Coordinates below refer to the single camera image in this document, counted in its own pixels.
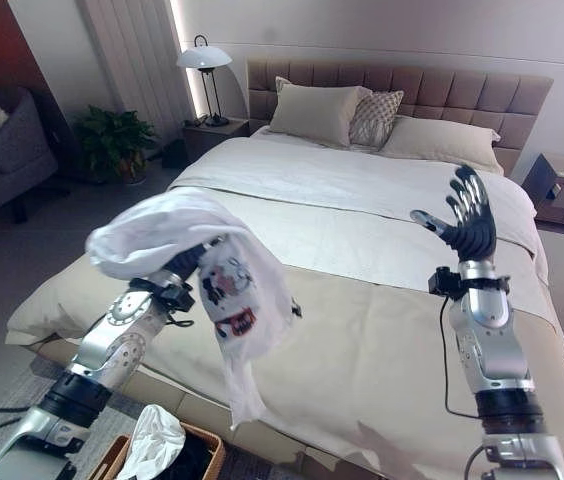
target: robotic arm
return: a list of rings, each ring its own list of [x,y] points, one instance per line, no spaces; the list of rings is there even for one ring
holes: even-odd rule
[[[0,480],[70,480],[66,454],[76,453],[112,392],[137,369],[146,346],[194,300],[186,280],[221,238],[180,253],[147,279],[131,280],[83,338],[77,354],[39,405],[32,407],[0,449]]]
[[[421,210],[411,218],[458,252],[459,273],[437,268],[429,292],[449,297],[449,312],[460,361],[478,408],[489,461],[499,464],[484,480],[513,478],[564,480],[564,456],[546,432],[526,357],[513,332],[507,301],[508,278],[493,265],[496,230],[489,200],[475,171],[462,166],[451,180],[457,199],[447,203],[458,220],[451,226]]]

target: white wall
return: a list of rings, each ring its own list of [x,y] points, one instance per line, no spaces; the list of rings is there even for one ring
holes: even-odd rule
[[[539,152],[564,153],[563,0],[172,1],[183,48],[202,33],[233,57],[232,75],[218,72],[223,113],[246,115],[250,56],[545,75],[555,82],[515,178]]]
[[[71,124],[89,104],[115,109],[76,0],[8,0],[58,106]]]

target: bed frame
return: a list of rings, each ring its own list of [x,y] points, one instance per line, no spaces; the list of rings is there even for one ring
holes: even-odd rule
[[[510,175],[553,80],[466,70],[393,67],[353,62],[248,61],[251,132],[270,122],[278,103],[275,77],[298,85],[374,91],[404,90],[398,113],[492,128],[502,137],[493,150]]]
[[[277,105],[275,76],[314,86],[364,85],[372,90],[404,90],[399,113],[469,123],[496,130],[502,140],[495,152],[509,174],[524,147],[553,81],[545,77],[470,71],[390,67],[360,63],[250,60],[248,86],[251,131],[269,123]],[[67,365],[76,345],[58,337],[28,347]],[[158,403],[178,418],[220,434],[238,447],[300,471],[308,478],[382,477],[282,434],[262,422],[229,429],[226,407],[201,398],[165,376],[140,367],[122,393]]]

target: lamp stand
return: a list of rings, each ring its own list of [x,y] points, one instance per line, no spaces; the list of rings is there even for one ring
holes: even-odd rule
[[[222,116],[222,110],[220,109],[220,99],[218,98],[218,88],[215,85],[215,75],[213,75],[213,68],[200,68],[200,75],[202,75],[202,85],[204,85],[204,95],[206,95],[206,104],[209,107],[209,116],[204,121],[207,127],[221,127],[223,125],[228,125],[229,119]],[[213,80],[213,91],[215,93],[215,101],[218,105],[218,113],[213,113],[211,110],[211,102],[209,101],[209,92],[206,88],[206,82],[204,81],[204,75],[207,78],[210,76]]]

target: white curtain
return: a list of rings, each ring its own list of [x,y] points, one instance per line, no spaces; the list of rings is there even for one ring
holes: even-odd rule
[[[120,107],[152,123],[159,143],[180,137],[194,114],[170,2],[80,1]]]

